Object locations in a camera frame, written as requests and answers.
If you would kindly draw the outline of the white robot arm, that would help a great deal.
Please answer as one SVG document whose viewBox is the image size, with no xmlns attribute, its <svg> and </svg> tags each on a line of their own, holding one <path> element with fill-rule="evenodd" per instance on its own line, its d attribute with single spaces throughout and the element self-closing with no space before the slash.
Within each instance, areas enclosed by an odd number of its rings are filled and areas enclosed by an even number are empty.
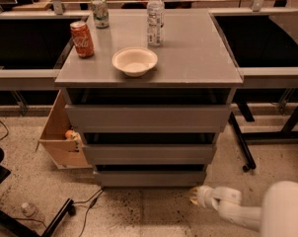
<svg viewBox="0 0 298 237">
<path fill-rule="evenodd" d="M 298 183 L 273 184 L 261 206 L 242 206 L 242 193 L 227 187 L 194 187 L 189 199 L 197 206 L 214 209 L 231 224 L 257 231 L 261 237 L 298 237 Z"/>
</svg>

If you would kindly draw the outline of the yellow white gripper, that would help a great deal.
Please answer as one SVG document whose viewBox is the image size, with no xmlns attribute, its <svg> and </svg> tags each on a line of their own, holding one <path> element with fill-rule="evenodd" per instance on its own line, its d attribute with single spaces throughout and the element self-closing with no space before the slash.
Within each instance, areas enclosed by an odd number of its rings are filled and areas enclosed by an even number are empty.
<svg viewBox="0 0 298 237">
<path fill-rule="evenodd" d="M 197 206 L 214 209 L 215 205 L 212 192 L 213 189 L 208 186 L 198 186 L 189 190 L 188 198 Z"/>
</svg>

